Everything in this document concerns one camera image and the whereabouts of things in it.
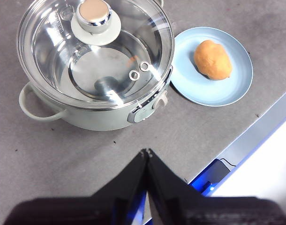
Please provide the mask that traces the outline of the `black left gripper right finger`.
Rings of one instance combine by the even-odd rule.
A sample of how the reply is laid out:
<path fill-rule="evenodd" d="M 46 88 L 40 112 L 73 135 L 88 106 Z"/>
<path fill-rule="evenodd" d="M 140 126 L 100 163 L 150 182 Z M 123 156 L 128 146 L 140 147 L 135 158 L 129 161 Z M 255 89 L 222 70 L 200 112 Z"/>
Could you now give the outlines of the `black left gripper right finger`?
<path fill-rule="evenodd" d="M 256 197 L 206 197 L 147 149 L 148 192 L 165 225 L 286 225 L 273 201 Z"/>

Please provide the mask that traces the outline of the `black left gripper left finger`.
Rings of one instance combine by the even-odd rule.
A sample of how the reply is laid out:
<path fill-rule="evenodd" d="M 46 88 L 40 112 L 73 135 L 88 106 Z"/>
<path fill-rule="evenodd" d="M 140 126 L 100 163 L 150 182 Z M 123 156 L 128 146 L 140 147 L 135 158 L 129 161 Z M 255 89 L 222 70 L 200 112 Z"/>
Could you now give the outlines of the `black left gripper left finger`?
<path fill-rule="evenodd" d="M 36 198 L 17 204 L 6 225 L 130 225 L 144 209 L 148 153 L 141 150 L 91 196 Z"/>

